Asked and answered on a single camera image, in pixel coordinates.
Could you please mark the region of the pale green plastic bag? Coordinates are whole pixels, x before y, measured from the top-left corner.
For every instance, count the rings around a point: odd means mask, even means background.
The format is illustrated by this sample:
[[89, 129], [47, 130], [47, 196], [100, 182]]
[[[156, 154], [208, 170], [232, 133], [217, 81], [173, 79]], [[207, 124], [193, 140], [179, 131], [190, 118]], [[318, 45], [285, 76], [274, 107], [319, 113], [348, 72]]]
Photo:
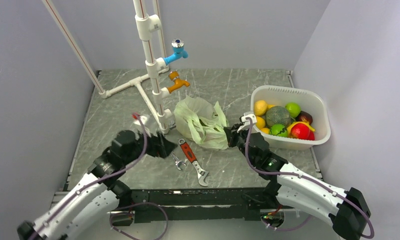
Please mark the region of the pale green plastic bag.
[[202, 148], [228, 148], [224, 128], [229, 126], [219, 102], [211, 104], [201, 97], [187, 96], [175, 106], [177, 131]]

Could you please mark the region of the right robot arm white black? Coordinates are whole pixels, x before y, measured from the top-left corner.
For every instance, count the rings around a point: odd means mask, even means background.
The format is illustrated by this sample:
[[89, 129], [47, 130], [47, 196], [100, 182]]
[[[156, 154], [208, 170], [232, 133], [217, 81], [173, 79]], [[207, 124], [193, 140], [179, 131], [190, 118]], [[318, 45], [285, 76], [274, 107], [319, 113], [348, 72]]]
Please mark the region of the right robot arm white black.
[[260, 133], [239, 130], [240, 124], [225, 127], [228, 146], [238, 148], [249, 167], [268, 184], [263, 191], [265, 205], [296, 208], [329, 224], [345, 240], [371, 239], [375, 230], [363, 193], [319, 180], [270, 150]]

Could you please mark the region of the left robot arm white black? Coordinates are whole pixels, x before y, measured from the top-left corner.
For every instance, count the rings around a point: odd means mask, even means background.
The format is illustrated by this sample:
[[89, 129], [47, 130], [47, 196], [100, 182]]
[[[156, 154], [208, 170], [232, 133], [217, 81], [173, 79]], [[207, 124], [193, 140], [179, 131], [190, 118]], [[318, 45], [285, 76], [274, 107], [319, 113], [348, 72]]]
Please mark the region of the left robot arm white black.
[[68, 240], [94, 217], [127, 209], [134, 202], [132, 190], [119, 180], [127, 167], [144, 155], [165, 159], [176, 148], [177, 144], [160, 132], [120, 131], [64, 198], [35, 221], [18, 226], [19, 239]]

